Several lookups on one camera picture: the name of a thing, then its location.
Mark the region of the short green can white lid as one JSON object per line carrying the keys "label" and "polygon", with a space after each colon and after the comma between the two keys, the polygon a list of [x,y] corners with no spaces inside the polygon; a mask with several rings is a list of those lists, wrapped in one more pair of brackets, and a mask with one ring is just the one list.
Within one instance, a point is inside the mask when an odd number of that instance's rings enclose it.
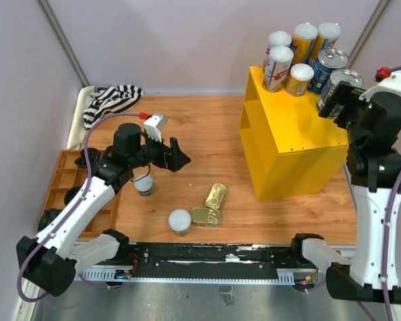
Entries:
{"label": "short green can white lid", "polygon": [[151,196],[154,191],[154,181],[150,175],[139,175],[134,179],[134,188],[143,197]]}

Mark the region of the small can white lid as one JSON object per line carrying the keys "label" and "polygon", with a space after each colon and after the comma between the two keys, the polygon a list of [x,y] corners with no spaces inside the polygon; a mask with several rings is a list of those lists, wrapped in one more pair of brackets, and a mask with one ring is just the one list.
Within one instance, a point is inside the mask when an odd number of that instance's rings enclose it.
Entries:
{"label": "small can white lid", "polygon": [[293,97],[305,94],[310,81],[313,79],[313,68],[307,64],[294,64],[285,85],[285,91]]}

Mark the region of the tall yellow blue can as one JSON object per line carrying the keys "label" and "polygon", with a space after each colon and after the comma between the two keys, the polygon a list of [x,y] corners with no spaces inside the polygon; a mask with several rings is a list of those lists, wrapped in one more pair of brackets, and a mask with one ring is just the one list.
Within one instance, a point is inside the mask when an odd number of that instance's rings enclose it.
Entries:
{"label": "tall yellow blue can", "polygon": [[341,32],[342,29],[337,23],[322,23],[318,27],[318,35],[309,53],[307,64],[312,66],[321,50],[332,48],[340,37]]}

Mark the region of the yellow can white lid front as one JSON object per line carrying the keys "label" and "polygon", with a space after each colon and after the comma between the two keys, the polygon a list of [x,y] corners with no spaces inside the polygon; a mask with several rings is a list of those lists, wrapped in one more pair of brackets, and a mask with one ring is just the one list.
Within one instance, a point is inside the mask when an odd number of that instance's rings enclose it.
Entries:
{"label": "yellow can white lid front", "polygon": [[192,219],[184,209],[174,210],[168,217],[168,224],[176,236],[184,237],[190,232]]}

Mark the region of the tall can white lid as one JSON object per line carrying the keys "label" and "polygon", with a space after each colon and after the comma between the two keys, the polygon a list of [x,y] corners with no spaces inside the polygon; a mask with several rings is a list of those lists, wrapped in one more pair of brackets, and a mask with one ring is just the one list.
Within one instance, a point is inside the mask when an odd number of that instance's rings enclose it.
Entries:
{"label": "tall can white lid", "polygon": [[304,64],[318,36],[317,27],[302,23],[295,27],[290,49],[293,51],[293,64]]}
{"label": "tall can white lid", "polygon": [[288,75],[293,51],[286,46],[275,46],[269,52],[269,64],[265,68],[262,86],[268,92],[278,92]]}

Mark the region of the tall can white lid front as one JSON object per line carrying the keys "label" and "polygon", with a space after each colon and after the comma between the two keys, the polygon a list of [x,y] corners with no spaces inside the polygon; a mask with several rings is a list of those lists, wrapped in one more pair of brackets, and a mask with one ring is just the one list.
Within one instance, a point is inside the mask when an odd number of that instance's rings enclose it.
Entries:
{"label": "tall can white lid front", "polygon": [[286,46],[275,46],[269,52],[269,64],[265,68],[262,86],[268,92],[278,92],[288,75],[293,51]]}

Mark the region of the red label can white lid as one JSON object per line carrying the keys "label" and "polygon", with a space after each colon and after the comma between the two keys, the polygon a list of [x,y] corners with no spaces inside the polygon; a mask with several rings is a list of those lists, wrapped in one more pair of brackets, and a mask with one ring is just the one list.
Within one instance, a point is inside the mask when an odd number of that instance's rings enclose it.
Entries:
{"label": "red label can white lid", "polygon": [[285,46],[289,47],[292,42],[292,37],[285,31],[274,31],[269,35],[268,44],[266,47],[265,58],[263,60],[262,70],[265,71],[269,63],[269,54],[273,47]]}

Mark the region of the yellow wooden shelf cabinet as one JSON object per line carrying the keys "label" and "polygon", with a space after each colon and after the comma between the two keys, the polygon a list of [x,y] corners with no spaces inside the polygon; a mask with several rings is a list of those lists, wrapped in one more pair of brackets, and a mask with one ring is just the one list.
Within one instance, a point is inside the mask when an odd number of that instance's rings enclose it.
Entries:
{"label": "yellow wooden shelf cabinet", "polygon": [[251,66],[239,134],[259,201],[318,193],[343,167],[346,131],[319,117],[317,97],[268,92],[263,73]]}

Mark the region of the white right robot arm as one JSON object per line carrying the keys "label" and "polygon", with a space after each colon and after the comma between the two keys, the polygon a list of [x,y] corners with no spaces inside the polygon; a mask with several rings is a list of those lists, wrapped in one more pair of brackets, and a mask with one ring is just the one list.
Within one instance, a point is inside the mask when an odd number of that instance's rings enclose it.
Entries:
{"label": "white right robot arm", "polygon": [[401,154],[394,148],[401,131],[401,85],[383,80],[363,90],[340,82],[319,112],[342,109],[335,124],[348,133],[347,167],[357,215],[355,252],[346,259],[317,234],[298,233],[289,258],[312,263],[325,274],[332,298],[401,305],[395,249],[401,204]]}

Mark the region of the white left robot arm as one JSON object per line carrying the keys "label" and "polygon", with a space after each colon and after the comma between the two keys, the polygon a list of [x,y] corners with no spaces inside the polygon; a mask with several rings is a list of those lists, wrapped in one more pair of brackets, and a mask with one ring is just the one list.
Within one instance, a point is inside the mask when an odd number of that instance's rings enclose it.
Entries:
{"label": "white left robot arm", "polygon": [[107,229],[94,240],[77,247],[74,243],[104,205],[133,179],[134,169],[154,165],[171,172],[191,162],[175,137],[170,144],[148,137],[137,124],[118,127],[104,156],[88,166],[88,177],[60,214],[35,237],[22,237],[16,245],[19,273],[17,291],[26,302],[22,281],[35,284],[46,294],[60,296],[74,278],[102,261],[125,263],[130,256],[129,239]]}

